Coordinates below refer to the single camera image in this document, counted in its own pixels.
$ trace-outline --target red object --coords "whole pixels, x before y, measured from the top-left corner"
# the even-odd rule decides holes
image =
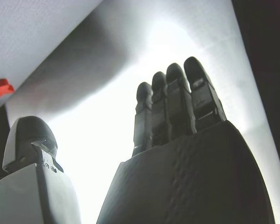
[[[0,79],[0,97],[9,93],[14,93],[13,86],[8,83],[7,79]]]

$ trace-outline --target textured grip surface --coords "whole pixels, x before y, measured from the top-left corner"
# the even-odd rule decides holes
[[[98,224],[273,223],[258,166],[228,121],[120,164]]]

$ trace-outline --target robotic hand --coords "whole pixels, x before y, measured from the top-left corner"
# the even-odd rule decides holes
[[[200,62],[174,63],[137,90],[131,159],[111,183],[97,224],[271,224],[266,186],[226,120]],[[12,126],[0,180],[0,224],[80,224],[74,188],[39,118]]]

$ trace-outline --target dark background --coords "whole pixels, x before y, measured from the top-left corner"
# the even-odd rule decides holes
[[[280,158],[280,0],[232,0]],[[0,177],[9,125],[0,108]]]

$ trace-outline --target white surface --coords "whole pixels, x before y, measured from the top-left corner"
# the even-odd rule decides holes
[[[0,79],[17,89],[100,2],[0,0]]]
[[[68,110],[59,110],[57,115],[51,113],[49,105],[71,95],[66,92],[50,94],[49,83],[54,80],[49,76],[50,71],[57,72],[46,67],[44,85],[36,89],[38,95],[31,97],[35,90],[33,86],[39,85],[40,79],[35,78],[38,82],[34,82],[31,78],[29,84],[23,86],[23,91],[7,104],[10,122],[19,116],[37,115],[45,118],[52,128],[59,145],[57,160],[76,187],[83,223],[96,222],[119,163],[132,154],[139,83],[151,83],[155,72],[165,72],[173,62],[183,65],[185,59],[195,56],[208,72],[228,120],[240,130],[250,146],[266,182],[275,221],[280,224],[280,161],[231,1],[107,0],[90,17],[90,24],[100,24],[103,33],[110,37],[110,46],[124,52],[113,52],[113,57],[124,58],[119,61],[121,69],[116,69],[115,78],[99,91],[96,89],[95,93],[89,90],[82,100]],[[101,38],[93,38],[87,44],[83,40],[82,43],[89,49],[89,54],[77,45],[57,49],[59,57],[63,56],[66,61],[59,63],[58,67],[70,69],[70,73],[64,79],[59,76],[58,81],[63,88],[74,85],[77,92],[91,83],[86,82],[88,79],[83,82],[77,79],[73,84],[70,75],[80,77],[84,73],[81,77],[99,80],[103,75],[100,71],[111,70],[114,66]],[[83,52],[78,61],[61,54],[74,50],[77,55],[79,51]],[[99,60],[88,60],[90,55],[98,55]],[[89,72],[84,69],[85,66],[95,67],[98,61],[109,63]],[[40,111],[31,106],[38,100]]]

